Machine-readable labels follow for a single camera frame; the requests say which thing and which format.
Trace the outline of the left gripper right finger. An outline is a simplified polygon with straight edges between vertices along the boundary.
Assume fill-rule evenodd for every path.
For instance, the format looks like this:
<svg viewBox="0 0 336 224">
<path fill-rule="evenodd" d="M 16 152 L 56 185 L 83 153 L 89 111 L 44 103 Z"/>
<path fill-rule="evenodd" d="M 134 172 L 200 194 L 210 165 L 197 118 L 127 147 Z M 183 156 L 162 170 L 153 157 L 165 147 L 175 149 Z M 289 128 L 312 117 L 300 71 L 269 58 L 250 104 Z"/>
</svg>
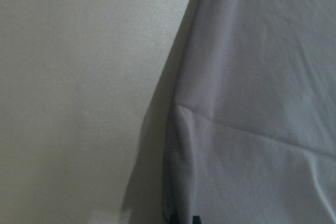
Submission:
<svg viewBox="0 0 336 224">
<path fill-rule="evenodd" d="M 192 224 L 201 224 L 200 216 L 193 216 Z"/>
</svg>

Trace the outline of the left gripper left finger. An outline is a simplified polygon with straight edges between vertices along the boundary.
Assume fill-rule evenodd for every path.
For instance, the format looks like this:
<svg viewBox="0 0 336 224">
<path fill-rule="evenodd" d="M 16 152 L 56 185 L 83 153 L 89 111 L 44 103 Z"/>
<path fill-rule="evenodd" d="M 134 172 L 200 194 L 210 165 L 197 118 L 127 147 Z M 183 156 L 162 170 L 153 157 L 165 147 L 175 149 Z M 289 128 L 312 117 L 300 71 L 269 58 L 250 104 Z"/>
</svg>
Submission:
<svg viewBox="0 0 336 224">
<path fill-rule="evenodd" d="M 179 217 L 177 215 L 171 215 L 169 219 L 169 224 L 179 224 L 178 218 Z"/>
</svg>

